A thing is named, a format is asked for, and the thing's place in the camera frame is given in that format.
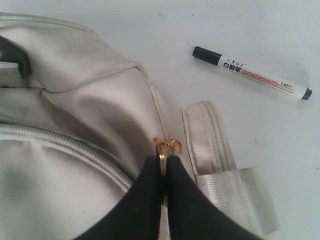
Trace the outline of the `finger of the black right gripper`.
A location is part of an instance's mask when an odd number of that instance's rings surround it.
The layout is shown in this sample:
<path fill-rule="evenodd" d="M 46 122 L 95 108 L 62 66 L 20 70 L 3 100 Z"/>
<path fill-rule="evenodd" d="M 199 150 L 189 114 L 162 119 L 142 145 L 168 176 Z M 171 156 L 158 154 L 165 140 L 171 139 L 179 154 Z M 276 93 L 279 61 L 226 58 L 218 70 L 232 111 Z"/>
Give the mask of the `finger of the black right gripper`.
<path fill-rule="evenodd" d="M 0 37 L 0 61 L 17 64 L 22 79 L 26 79 L 32 73 L 30 59 L 25 51 L 2 36 Z"/>

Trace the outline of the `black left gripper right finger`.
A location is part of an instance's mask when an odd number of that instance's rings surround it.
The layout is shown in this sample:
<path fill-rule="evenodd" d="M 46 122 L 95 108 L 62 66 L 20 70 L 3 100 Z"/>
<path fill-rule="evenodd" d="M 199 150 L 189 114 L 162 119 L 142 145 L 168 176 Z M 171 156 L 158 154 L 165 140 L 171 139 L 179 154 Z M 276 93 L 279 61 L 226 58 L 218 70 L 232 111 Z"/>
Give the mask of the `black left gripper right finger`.
<path fill-rule="evenodd" d="M 166 162 L 172 240 L 239 240 L 240 228 L 198 189 L 177 156 Z"/>

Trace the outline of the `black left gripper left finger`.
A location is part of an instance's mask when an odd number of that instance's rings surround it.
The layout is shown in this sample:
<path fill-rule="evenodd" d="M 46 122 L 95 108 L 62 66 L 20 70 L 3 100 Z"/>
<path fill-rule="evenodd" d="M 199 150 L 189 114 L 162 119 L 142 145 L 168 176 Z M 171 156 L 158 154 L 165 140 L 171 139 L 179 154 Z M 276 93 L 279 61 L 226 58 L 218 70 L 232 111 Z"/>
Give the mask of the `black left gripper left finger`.
<path fill-rule="evenodd" d="M 128 192 L 79 240 L 157 240 L 162 206 L 160 160 L 148 156 Z"/>

